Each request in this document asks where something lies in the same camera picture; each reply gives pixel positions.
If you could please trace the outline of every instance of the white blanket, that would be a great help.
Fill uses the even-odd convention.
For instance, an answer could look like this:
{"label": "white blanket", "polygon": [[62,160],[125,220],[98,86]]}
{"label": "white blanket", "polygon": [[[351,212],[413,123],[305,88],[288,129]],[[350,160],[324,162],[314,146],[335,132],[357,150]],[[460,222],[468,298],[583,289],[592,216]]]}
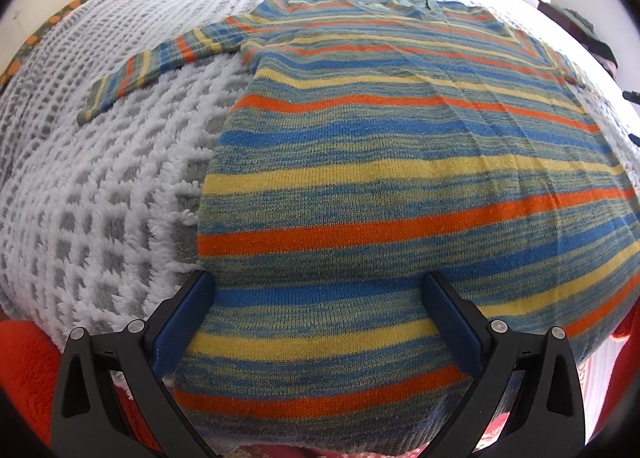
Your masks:
{"label": "white blanket", "polygon": [[[196,268],[200,185],[250,76],[238,56],[164,74],[78,127],[91,84],[145,48],[262,0],[90,0],[46,34],[0,98],[0,305],[60,347],[146,318]],[[458,0],[547,42],[606,99],[585,102],[626,167],[640,119],[604,69],[520,0]]]}

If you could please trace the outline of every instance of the sweater sleeve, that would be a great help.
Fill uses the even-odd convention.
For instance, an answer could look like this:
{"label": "sweater sleeve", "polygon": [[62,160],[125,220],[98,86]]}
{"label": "sweater sleeve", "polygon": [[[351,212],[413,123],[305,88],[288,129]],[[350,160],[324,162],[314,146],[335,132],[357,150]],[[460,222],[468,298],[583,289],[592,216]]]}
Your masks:
{"label": "sweater sleeve", "polygon": [[230,16],[136,54],[116,72],[94,83],[85,108],[78,113],[78,124],[91,121],[119,98],[155,81],[164,72],[213,54],[238,51],[242,41],[260,31],[260,25],[253,23],[251,18],[252,14]]}

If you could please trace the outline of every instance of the orange polka dot fabric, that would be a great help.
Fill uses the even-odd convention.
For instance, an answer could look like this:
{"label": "orange polka dot fabric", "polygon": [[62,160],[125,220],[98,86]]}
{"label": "orange polka dot fabric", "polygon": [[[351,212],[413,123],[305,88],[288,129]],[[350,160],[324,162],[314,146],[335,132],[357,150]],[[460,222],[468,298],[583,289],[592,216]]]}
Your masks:
{"label": "orange polka dot fabric", "polygon": [[11,78],[22,66],[22,62],[31,53],[31,50],[40,42],[40,39],[44,34],[49,31],[53,26],[60,22],[63,18],[69,15],[73,9],[77,9],[83,3],[88,0],[73,0],[71,3],[60,9],[57,13],[51,16],[46,22],[44,22],[37,31],[33,32],[18,49],[13,59],[9,62],[4,72],[0,74],[0,95],[4,92]]}

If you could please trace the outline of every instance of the striped sweater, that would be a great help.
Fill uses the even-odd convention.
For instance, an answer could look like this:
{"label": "striped sweater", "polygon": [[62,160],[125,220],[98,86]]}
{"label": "striped sweater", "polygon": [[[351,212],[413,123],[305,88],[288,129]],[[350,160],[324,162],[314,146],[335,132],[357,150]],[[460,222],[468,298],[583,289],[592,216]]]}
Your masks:
{"label": "striped sweater", "polygon": [[254,78],[198,225],[216,299],[175,379],[215,450],[430,440],[469,384],[421,307],[431,269],[490,319],[564,326],[578,360],[638,297],[639,204],[588,82],[484,8],[266,0],[136,55],[78,120],[235,50]]}

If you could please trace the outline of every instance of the silver pin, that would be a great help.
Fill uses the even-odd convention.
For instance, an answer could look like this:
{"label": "silver pin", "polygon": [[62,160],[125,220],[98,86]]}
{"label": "silver pin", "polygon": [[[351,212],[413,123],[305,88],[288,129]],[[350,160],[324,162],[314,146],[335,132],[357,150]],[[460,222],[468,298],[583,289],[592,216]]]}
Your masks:
{"label": "silver pin", "polygon": [[491,329],[494,332],[505,333],[508,329],[507,323],[504,321],[500,321],[500,319],[496,319],[495,321],[491,321]]}
{"label": "silver pin", "polygon": [[566,333],[564,333],[564,330],[559,326],[554,326],[551,329],[551,335],[556,339],[564,339],[566,337]]}
{"label": "silver pin", "polygon": [[73,340],[77,340],[77,339],[80,339],[83,335],[84,335],[84,328],[82,328],[81,326],[76,326],[73,330],[71,330],[69,337],[71,337],[71,339]]}
{"label": "silver pin", "polygon": [[144,327],[145,322],[142,321],[142,319],[135,319],[131,321],[131,323],[129,323],[129,325],[127,326],[127,330],[129,330],[131,333],[138,333]]}

